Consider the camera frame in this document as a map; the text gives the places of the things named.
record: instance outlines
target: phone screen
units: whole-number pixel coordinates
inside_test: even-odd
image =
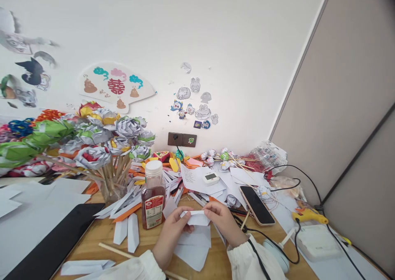
[[[256,219],[261,224],[274,224],[276,222],[253,188],[249,186],[241,186],[240,190],[243,192],[243,195],[251,207],[251,210],[254,212]]]

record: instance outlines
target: yellow glue gun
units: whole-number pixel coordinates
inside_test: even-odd
[[[296,208],[295,210],[297,212],[292,212],[293,220],[296,220],[296,218],[298,218],[300,222],[305,222],[308,220],[315,220],[315,221],[318,221],[319,223],[322,223],[322,224],[328,224],[328,222],[329,222],[329,220],[325,216],[319,214],[318,212],[316,212],[312,209],[309,209],[309,208],[298,209],[298,208]]]

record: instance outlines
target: wall socket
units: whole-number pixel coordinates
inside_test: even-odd
[[[182,133],[169,132],[169,136],[167,138],[167,145],[195,147],[197,138],[198,138],[197,135],[194,135],[194,134],[182,134]]]

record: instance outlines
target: smartphone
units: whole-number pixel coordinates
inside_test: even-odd
[[[242,192],[244,200],[246,200],[248,207],[259,225],[267,226],[276,223],[274,217],[253,188],[249,186],[241,186],[240,191]]]

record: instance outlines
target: white sleeve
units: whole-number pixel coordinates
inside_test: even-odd
[[[286,280],[280,264],[275,257],[262,245],[258,244],[251,234],[247,234],[254,245],[259,257],[266,268],[271,280]],[[249,242],[241,244],[239,247],[232,249],[228,246],[228,257],[232,266],[232,279],[266,279],[258,258],[253,251]]]
[[[140,257],[127,260],[107,269],[98,280],[165,280],[166,276],[159,268],[150,250]]]

